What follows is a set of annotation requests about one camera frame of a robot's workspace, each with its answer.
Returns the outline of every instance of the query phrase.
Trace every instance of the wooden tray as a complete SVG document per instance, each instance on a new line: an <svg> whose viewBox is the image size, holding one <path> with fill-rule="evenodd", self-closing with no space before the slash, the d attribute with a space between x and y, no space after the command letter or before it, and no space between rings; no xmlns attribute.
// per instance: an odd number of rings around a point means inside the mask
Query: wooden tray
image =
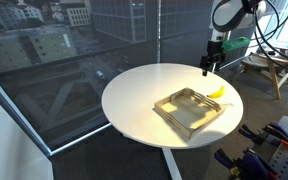
<svg viewBox="0 0 288 180"><path fill-rule="evenodd" d="M225 110L224 106L190 88L156 102L154 108L164 120L170 121L188 138Z"/></svg>

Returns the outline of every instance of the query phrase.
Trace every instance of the banana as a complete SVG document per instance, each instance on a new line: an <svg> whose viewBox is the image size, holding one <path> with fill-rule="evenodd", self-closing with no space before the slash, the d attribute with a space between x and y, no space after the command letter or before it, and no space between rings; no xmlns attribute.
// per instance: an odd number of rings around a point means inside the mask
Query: banana
<svg viewBox="0 0 288 180"><path fill-rule="evenodd" d="M219 98L221 97L222 95L224 94L224 86L222 86L218 91L212 93L212 94L209 94L207 95L207 97L210 97L210 98Z"/></svg>

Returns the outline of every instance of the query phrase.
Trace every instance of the chair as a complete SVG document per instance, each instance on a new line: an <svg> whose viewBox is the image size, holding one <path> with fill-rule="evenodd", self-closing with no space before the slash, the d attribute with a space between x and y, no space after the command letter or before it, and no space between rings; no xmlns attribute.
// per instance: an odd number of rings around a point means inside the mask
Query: chair
<svg viewBox="0 0 288 180"><path fill-rule="evenodd" d="M288 51L288 48L276 49L279 49L283 54L286 54ZM270 55L270 57L277 63L288 66L288 60L279 56L279 54L276 53L275 55ZM243 71L253 72L264 79L271 81L275 91L275 98L278 100L281 99L279 88L286 80L288 82L288 69L274 64L267 59L264 54L257 53L251 53L249 56L244 57L241 64L242 66L239 68L233 81L235 81Z"/></svg>

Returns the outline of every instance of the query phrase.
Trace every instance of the floor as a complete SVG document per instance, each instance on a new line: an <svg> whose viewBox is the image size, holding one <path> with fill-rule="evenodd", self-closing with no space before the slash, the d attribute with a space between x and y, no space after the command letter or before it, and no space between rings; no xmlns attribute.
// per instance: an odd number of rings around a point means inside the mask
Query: floor
<svg viewBox="0 0 288 180"><path fill-rule="evenodd" d="M231 81L236 68L218 75ZM288 84L281 87L281 100L275 100L270 82L243 73L232 85L239 92L244 114L240 125L260 130L269 122L288 116ZM213 157L222 148L231 158L243 156L253 143L238 133L238 128L218 142L195 149L172 150L184 180L226 179L228 170ZM163 153L126 139L113 127L88 138L51 158L55 180L166 180L171 179Z"/></svg>

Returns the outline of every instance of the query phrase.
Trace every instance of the table top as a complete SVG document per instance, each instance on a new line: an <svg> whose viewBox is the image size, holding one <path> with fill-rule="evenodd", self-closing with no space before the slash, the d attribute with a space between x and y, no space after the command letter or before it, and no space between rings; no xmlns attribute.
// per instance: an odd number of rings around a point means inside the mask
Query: table top
<svg viewBox="0 0 288 180"><path fill-rule="evenodd" d="M190 139L153 110L155 102L183 88L207 95L221 86L225 93L214 101L224 104L224 113ZM236 128L243 114L242 100L227 81L212 73L202 76L200 68L181 64L144 65L118 75L106 86L102 107L110 123L125 136L172 149L201 147L219 140Z"/></svg>

